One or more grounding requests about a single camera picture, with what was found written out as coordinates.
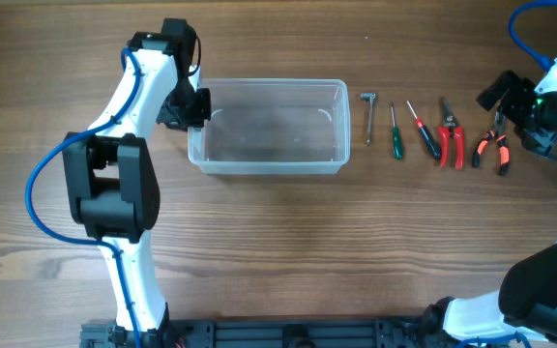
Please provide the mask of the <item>clear plastic container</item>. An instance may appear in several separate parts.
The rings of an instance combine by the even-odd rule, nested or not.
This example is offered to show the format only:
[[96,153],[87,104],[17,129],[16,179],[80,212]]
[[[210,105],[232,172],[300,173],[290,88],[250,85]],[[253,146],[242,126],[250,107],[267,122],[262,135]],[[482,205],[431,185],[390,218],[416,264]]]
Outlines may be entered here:
[[210,120],[188,130],[188,157],[212,175],[331,175],[350,159],[340,79],[208,78]]

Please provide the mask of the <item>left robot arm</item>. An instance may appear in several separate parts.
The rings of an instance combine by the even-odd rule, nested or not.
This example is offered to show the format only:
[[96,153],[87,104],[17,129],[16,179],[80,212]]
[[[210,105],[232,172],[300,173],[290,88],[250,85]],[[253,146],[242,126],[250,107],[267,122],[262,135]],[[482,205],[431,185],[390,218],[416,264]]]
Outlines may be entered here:
[[199,85],[200,51],[184,19],[165,19],[158,33],[135,33],[105,110],[88,136],[69,133],[62,152],[72,218],[100,245],[116,327],[128,334],[158,332],[167,316],[151,251],[161,193],[148,142],[157,125],[186,131],[210,120],[211,93]]

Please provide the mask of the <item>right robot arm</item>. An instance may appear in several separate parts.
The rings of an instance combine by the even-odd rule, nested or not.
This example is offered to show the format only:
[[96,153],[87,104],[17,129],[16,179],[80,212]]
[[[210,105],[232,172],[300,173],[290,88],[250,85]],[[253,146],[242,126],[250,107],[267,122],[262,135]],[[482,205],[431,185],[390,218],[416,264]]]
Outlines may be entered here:
[[[539,83],[506,71],[477,97],[485,110],[514,123],[525,149],[551,157],[557,143],[557,58]],[[557,344],[557,240],[513,265],[497,291],[470,299],[452,297],[430,305],[423,334],[441,334],[457,347],[517,340]]]

